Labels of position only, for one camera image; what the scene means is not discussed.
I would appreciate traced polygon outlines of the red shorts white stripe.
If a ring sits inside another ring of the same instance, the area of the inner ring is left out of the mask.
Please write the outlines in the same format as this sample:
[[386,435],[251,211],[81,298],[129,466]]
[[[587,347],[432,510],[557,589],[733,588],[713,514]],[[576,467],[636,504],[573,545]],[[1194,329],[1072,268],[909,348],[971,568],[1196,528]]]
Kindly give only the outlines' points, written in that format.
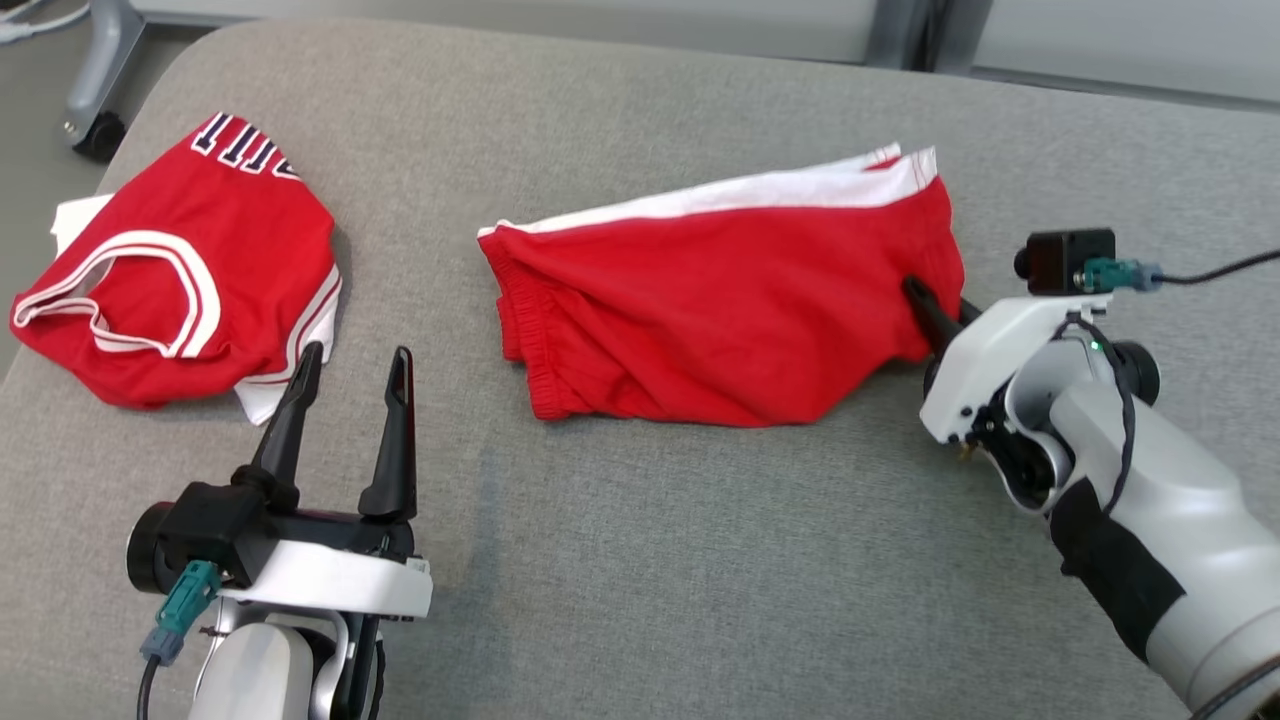
[[905,279],[948,315],[965,283],[936,150],[896,143],[498,222],[477,245],[543,421],[812,424],[882,366],[929,356]]

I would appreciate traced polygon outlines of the red basketball jersey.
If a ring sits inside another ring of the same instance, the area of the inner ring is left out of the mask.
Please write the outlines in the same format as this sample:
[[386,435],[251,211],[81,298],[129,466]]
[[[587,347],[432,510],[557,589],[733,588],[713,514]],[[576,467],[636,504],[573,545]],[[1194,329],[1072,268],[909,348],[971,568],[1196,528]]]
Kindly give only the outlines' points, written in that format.
[[116,192],[59,206],[58,254],[9,325],[105,404],[232,393],[261,425],[305,350],[334,343],[334,232],[280,147],[218,113]]

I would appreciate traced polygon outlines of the grey frame leg with caster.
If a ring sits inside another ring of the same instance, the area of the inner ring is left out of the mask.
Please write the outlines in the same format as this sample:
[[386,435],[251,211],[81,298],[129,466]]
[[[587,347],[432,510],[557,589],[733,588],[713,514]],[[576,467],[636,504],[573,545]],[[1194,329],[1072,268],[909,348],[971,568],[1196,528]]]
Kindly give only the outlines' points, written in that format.
[[110,104],[143,33],[145,19],[132,0],[90,0],[88,9],[90,47],[70,86],[63,135],[77,155],[108,164],[127,133],[124,119]]

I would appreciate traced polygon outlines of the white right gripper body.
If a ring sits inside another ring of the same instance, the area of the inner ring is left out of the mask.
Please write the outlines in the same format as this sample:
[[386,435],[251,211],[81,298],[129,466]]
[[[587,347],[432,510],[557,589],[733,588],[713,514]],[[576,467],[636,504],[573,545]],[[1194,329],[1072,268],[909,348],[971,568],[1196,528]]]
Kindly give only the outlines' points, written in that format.
[[1071,313],[1089,320],[1105,313],[1108,295],[1001,299],[963,329],[943,351],[920,420],[942,445],[970,432],[975,411],[1046,346]]

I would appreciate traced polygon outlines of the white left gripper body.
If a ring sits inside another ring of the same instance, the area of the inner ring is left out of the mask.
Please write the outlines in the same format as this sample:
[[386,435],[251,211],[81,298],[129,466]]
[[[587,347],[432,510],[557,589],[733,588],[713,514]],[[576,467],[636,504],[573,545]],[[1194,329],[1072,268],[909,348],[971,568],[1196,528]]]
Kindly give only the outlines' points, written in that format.
[[429,562],[407,523],[300,512],[276,518],[279,541],[256,582],[225,585],[223,598],[379,618],[425,618],[433,600]]

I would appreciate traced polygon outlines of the grey metal post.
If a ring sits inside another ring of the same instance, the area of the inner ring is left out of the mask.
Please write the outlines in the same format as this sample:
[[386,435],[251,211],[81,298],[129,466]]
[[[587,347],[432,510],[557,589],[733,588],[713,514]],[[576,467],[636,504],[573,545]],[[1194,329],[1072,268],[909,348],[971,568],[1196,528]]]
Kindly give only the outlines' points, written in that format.
[[877,0],[863,64],[969,76],[995,0]]

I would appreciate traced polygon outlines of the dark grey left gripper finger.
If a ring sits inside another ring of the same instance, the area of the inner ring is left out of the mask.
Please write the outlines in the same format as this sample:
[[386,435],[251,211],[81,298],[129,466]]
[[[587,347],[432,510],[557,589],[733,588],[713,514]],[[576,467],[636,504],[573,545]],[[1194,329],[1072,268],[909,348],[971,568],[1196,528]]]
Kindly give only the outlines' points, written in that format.
[[384,400],[381,442],[358,514],[371,521],[410,521],[417,515],[416,402],[413,355],[404,346],[393,352]]
[[274,512],[294,512],[300,503],[296,471],[305,419],[314,404],[323,373],[324,346],[305,346],[294,373],[276,405],[250,462],[250,484],[259,489]]

